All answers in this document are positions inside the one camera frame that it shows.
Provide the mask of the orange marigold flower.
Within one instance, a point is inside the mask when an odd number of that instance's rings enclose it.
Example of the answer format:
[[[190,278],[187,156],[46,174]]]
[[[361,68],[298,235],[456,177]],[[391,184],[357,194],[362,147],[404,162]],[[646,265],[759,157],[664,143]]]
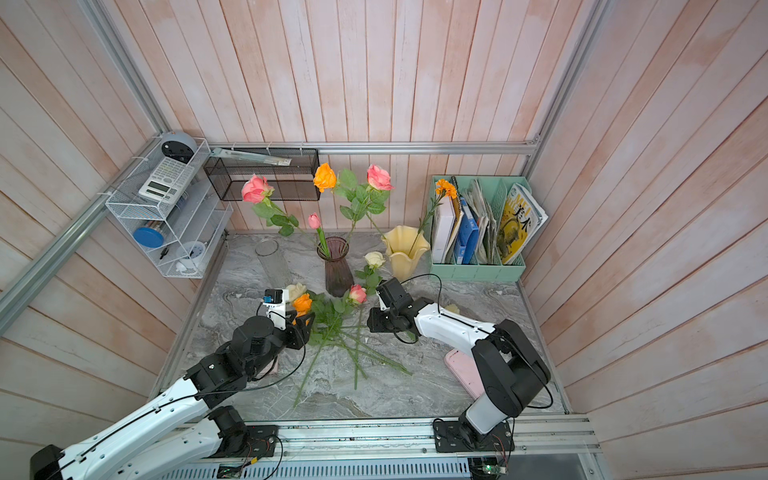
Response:
[[[432,229],[433,229],[434,214],[440,200],[445,196],[450,196],[451,199],[453,200],[453,205],[456,211],[456,220],[453,227],[453,231],[455,230],[456,224],[458,222],[459,211],[460,211],[459,203],[458,203],[459,195],[458,195],[456,186],[450,181],[445,179],[439,179],[436,181],[435,194],[429,200],[425,214],[420,220],[419,226],[417,227],[419,230],[423,232],[424,237],[431,245],[431,249],[429,250],[431,252],[431,258],[432,258]],[[453,231],[449,240],[448,247],[450,245],[450,241],[453,236]]]

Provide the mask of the large pink rose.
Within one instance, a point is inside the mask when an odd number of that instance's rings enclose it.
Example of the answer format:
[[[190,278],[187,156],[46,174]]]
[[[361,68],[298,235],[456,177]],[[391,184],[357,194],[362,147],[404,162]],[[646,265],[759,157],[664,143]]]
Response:
[[[283,237],[291,236],[299,229],[298,219],[289,215],[272,199],[275,189],[265,177],[253,175],[242,187],[241,196],[252,205],[254,213],[264,219],[268,226],[277,226]]]

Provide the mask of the yellow orange rose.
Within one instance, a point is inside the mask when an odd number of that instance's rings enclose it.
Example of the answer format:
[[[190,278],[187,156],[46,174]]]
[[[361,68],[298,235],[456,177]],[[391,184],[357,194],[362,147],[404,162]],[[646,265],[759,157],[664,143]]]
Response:
[[[328,163],[321,164],[313,177],[313,184],[320,193],[333,190],[337,185],[337,176]]]

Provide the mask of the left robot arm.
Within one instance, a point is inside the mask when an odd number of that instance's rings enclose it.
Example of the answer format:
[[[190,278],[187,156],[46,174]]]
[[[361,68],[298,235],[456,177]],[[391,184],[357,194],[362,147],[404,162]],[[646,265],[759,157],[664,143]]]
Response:
[[[31,478],[154,479],[212,455],[251,455],[255,440],[224,402],[256,389],[284,350],[304,349],[314,320],[308,293],[268,289],[263,304],[265,314],[246,319],[229,341],[144,406],[79,443],[36,452]]]

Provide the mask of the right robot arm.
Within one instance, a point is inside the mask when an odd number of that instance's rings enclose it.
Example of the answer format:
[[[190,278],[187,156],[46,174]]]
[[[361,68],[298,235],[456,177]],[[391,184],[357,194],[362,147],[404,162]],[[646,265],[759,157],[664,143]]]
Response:
[[[376,287],[380,305],[369,311],[372,333],[438,340],[470,358],[482,393],[456,420],[432,423],[439,453],[514,450],[511,419],[517,418],[542,390],[551,372],[521,327],[511,320],[493,324],[443,309],[439,302],[415,299],[392,278]]]

